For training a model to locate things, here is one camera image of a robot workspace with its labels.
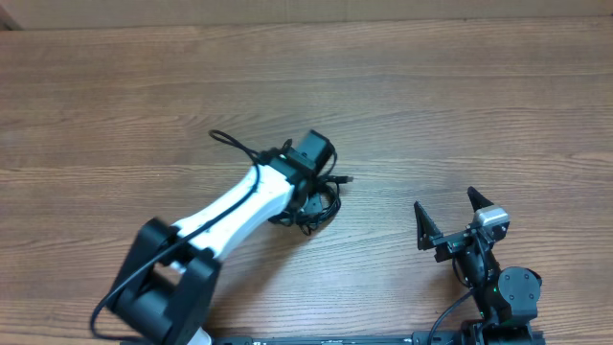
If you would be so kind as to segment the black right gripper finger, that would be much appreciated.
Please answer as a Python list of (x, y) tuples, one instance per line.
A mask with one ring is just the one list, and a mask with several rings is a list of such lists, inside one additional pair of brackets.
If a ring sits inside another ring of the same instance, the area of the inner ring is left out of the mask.
[(418, 249), (427, 250), (435, 246), (435, 241), (443, 236), (434, 220), (431, 219), (419, 201), (414, 203), (417, 222)]
[(467, 188), (467, 195), (474, 212), (493, 205), (492, 201), (487, 199), (472, 186)]

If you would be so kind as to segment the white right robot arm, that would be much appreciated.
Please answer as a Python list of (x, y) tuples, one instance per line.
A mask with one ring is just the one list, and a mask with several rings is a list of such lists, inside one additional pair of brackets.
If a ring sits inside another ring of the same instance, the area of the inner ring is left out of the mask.
[[(544, 333), (532, 330), (537, 318), (542, 278), (521, 266), (502, 268), (493, 247), (507, 236), (511, 217), (474, 187), (467, 189), (474, 211), (465, 229), (446, 235), (417, 201), (418, 249), (433, 249), (438, 263), (450, 261), (454, 275), (467, 293), (447, 308), (428, 332), (415, 332), (415, 342), (424, 344), (518, 345), (544, 344)], [(456, 332), (442, 331), (444, 319), (472, 299), (480, 317), (464, 321)]]

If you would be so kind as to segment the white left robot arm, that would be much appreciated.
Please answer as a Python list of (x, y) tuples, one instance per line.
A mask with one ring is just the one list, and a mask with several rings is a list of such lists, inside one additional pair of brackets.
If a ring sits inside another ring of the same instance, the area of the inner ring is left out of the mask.
[(120, 344), (209, 344), (202, 326), (223, 262), (265, 222), (316, 227), (327, 216), (305, 208), (329, 183), (337, 153), (323, 134), (310, 130), (299, 145), (247, 148), (234, 137), (210, 131), (217, 141), (242, 150), (251, 167), (242, 180), (201, 211), (167, 224), (158, 218), (137, 233), (109, 292), (95, 307), (133, 331)]

